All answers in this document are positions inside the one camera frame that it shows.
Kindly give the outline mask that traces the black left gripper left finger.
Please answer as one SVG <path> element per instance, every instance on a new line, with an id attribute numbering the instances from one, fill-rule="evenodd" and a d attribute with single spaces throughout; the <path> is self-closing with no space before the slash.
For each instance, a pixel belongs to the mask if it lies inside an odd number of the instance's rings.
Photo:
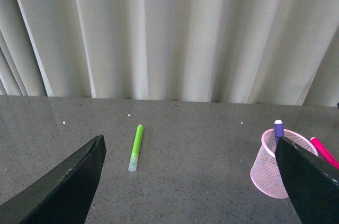
<path id="1" fill-rule="evenodd" d="M 84 223 L 105 160 L 96 136 L 28 188 L 1 205 L 1 223 Z"/>

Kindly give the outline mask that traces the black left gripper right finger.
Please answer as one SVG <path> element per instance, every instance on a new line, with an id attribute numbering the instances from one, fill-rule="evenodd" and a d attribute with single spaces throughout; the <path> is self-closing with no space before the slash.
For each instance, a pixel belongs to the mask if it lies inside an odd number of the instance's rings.
<path id="1" fill-rule="evenodd" d="M 302 223 L 338 223 L 338 169 L 280 137 L 275 150 L 283 185 Z"/>

